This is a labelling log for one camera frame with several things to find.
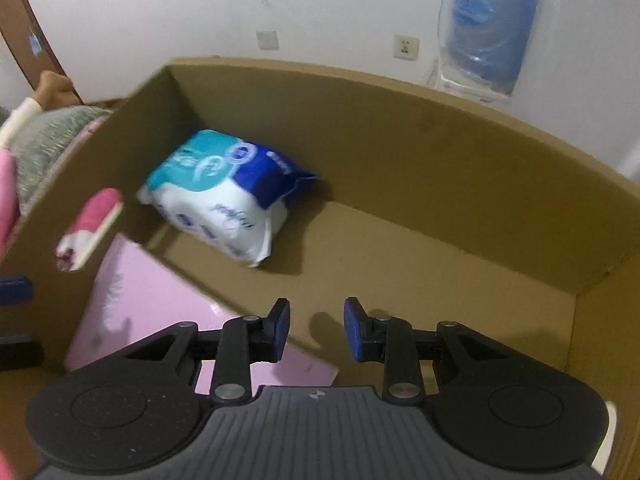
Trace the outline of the white wall socket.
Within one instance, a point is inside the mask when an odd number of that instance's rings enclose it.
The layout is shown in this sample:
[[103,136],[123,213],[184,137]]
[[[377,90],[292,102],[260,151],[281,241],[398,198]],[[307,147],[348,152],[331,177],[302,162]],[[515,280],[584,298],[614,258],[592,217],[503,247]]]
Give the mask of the white wall socket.
[[395,35],[393,41],[393,57],[400,60],[416,61],[420,52],[420,39],[410,36]]

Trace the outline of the green leaf pattern pillow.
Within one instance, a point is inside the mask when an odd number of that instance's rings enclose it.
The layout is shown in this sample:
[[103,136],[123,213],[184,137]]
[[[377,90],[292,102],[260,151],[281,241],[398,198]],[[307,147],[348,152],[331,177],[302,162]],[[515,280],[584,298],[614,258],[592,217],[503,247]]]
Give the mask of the green leaf pattern pillow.
[[10,144],[16,163],[16,190],[21,213],[43,185],[58,159],[81,133],[111,115],[101,107],[79,105],[44,112],[32,118]]

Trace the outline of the white wall switch plate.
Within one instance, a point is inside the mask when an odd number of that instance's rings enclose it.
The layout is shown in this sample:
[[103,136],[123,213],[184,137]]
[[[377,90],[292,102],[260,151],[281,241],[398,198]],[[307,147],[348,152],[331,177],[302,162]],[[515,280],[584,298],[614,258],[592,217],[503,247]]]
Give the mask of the white wall switch plate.
[[256,41],[260,50],[277,51],[279,49],[278,33],[275,30],[258,30]]

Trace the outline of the blue water jug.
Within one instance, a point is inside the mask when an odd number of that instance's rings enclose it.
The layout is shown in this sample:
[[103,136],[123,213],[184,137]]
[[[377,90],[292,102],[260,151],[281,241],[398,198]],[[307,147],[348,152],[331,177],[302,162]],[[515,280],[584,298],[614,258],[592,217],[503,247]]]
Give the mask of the blue water jug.
[[442,0],[439,76],[477,96],[511,95],[524,62],[539,0]]

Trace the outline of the person lying on bed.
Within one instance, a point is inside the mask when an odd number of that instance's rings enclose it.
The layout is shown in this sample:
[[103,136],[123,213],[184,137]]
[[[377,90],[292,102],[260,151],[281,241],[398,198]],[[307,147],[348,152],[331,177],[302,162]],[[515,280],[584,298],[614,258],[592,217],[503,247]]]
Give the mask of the person lying on bed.
[[61,74],[44,70],[34,93],[19,105],[1,125],[1,148],[5,150],[14,136],[32,118],[50,110],[75,106],[80,103],[73,81]]

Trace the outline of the blue white wet wipes pack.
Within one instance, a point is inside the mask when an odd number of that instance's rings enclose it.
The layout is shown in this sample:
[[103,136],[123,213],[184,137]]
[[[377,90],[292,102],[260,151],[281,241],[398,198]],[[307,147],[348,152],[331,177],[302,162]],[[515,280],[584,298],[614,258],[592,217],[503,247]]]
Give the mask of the blue white wet wipes pack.
[[176,229],[254,268],[317,179],[265,145],[204,129],[146,177],[137,198]]

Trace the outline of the blue mask on door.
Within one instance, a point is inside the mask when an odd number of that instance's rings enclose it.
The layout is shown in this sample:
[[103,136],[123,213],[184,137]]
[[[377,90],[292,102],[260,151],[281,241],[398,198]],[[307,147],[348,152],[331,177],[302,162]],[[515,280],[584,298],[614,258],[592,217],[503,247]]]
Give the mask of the blue mask on door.
[[30,50],[32,50],[32,55],[39,56],[42,52],[42,47],[41,47],[38,36],[35,34],[30,34],[28,37],[28,40],[29,40]]

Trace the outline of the brown cardboard box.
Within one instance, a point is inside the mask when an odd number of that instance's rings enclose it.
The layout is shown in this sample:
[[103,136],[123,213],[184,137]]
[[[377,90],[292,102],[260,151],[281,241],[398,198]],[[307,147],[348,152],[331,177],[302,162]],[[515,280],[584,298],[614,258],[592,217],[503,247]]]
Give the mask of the brown cardboard box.
[[[251,268],[137,192],[194,133],[271,148],[318,176]],[[72,237],[104,188],[122,209]],[[286,344],[329,387],[259,385],[210,403],[128,346],[66,372],[100,264],[122,234],[238,316],[290,302]],[[639,188],[553,136],[413,84],[313,65],[164,67],[62,161],[13,232],[1,276],[1,454],[19,479],[634,479],[639,474]],[[352,358],[344,302],[417,330],[442,321],[496,357],[422,405],[382,400]]]

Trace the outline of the brown wooden door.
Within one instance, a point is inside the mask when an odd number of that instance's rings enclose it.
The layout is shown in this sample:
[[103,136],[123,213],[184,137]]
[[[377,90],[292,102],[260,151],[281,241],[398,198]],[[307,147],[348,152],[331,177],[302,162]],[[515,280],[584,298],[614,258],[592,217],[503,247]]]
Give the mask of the brown wooden door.
[[[28,0],[1,0],[1,36],[14,61],[32,88],[36,88],[44,70],[66,75],[43,33]],[[33,56],[29,47],[30,34],[38,36],[42,52]]]

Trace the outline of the pink floral bed quilt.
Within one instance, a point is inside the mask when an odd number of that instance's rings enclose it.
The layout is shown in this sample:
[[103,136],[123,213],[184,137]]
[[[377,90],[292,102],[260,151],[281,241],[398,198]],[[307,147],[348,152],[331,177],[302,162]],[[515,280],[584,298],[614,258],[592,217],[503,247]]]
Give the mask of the pink floral bed quilt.
[[[1,150],[1,213],[17,205],[15,159]],[[99,228],[115,220],[122,209],[122,194],[104,188],[81,209],[72,237],[96,238]],[[216,330],[238,316],[221,302],[199,292],[152,258],[140,244],[116,234],[107,249],[89,299],[81,303],[82,318],[66,348],[66,372],[78,370],[180,321],[197,322],[201,330]],[[329,387],[337,369],[314,358],[295,344],[286,344],[276,364],[252,365],[254,392],[259,385]]]

